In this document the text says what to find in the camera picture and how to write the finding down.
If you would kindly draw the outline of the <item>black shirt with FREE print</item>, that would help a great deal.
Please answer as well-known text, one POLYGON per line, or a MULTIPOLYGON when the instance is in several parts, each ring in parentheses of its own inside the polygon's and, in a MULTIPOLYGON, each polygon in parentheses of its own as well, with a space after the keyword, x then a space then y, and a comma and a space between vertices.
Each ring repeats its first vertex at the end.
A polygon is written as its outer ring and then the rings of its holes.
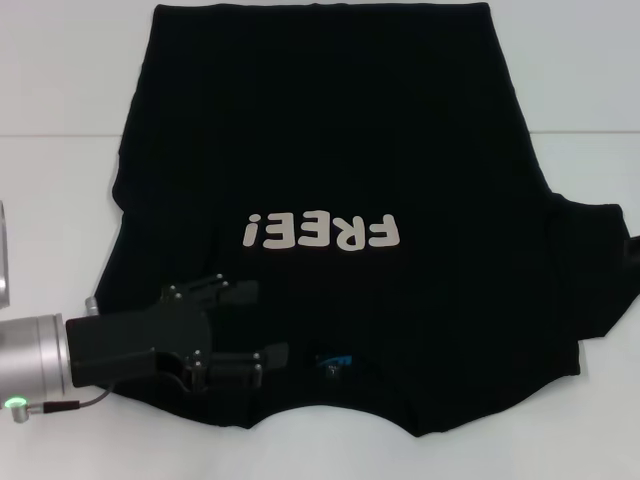
POLYGON ((640 296, 621 208, 547 185, 484 3, 157 7, 113 197, 102 312, 222 274, 259 299, 213 344, 289 344, 254 392, 116 389, 211 425, 444 432, 577 375, 640 296))

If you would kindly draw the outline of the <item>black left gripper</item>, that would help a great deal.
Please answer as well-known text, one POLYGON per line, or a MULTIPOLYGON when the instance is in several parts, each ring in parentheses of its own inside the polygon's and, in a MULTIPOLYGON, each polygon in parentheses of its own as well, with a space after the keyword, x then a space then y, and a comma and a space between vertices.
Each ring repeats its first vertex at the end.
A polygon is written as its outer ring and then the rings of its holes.
POLYGON ((267 373, 287 366, 289 344, 212 353, 210 324, 198 307, 254 304, 258 297, 257 281, 214 274, 163 287, 160 302, 144 310, 70 319, 65 328, 72 383, 109 385, 166 371, 182 376, 190 393, 259 389, 267 373))

